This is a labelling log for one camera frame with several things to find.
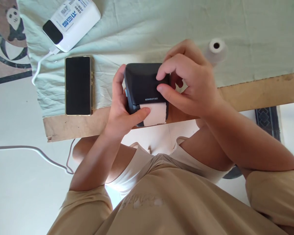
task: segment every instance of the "gold phone frame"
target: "gold phone frame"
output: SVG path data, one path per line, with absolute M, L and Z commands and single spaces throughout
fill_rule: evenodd
M 75 114 L 75 115 L 68 115 L 66 114 L 66 59 L 67 58 L 75 58 L 75 57 L 88 57 L 90 58 L 89 62 L 90 62 L 90 114 L 88 115 L 79 115 L 79 114 Z M 90 116 L 93 114 L 93 86 L 94 86 L 94 58 L 90 55 L 83 55 L 83 56 L 69 56 L 69 57 L 66 57 L 65 60 L 64 60 L 64 95 L 65 95 L 65 115 L 67 116 Z

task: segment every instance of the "white power bank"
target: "white power bank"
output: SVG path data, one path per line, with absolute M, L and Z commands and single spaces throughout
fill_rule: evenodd
M 42 29 L 57 48 L 68 52 L 100 18 L 92 0 L 65 0 Z

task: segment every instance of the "light green tablecloth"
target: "light green tablecloth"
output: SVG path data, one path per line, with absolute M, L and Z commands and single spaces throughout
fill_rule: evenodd
M 18 0 L 33 71 L 52 42 L 43 24 L 62 0 Z M 64 114 L 64 59 L 93 55 L 95 108 L 111 104 L 117 68 L 130 62 L 162 62 L 185 38 L 205 48 L 215 37 L 229 52 L 215 68 L 218 86 L 294 72 L 294 0 L 95 0 L 102 18 L 69 53 L 42 63 L 36 79 L 43 116 Z

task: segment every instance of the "hand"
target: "hand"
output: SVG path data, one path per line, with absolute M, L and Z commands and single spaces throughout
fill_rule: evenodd
M 122 87 L 125 66 L 125 64 L 121 65 L 112 82 L 112 105 L 104 130 L 104 133 L 112 138 L 122 139 L 135 125 L 144 121 L 150 113 L 149 108 L 142 108 L 132 115 L 126 111 L 127 97 Z
M 171 73 L 172 87 L 159 84 L 157 90 L 184 113 L 202 118 L 222 103 L 215 85 L 212 65 L 192 40 L 184 40 L 168 51 L 158 70 L 157 80 L 162 80 L 168 73 Z M 182 87 L 182 79 L 188 88 L 180 94 L 175 91 L 175 84 Z

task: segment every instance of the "paper roll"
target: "paper roll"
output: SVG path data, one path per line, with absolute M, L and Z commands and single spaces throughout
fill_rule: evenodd
M 225 42 L 220 38 L 214 38 L 209 42 L 204 55 L 212 66 L 216 66 L 225 60 L 227 52 Z
M 150 108 L 150 114 L 144 120 L 144 126 L 154 126 L 166 123 L 167 104 L 165 102 L 140 104 L 140 108 L 146 107 Z

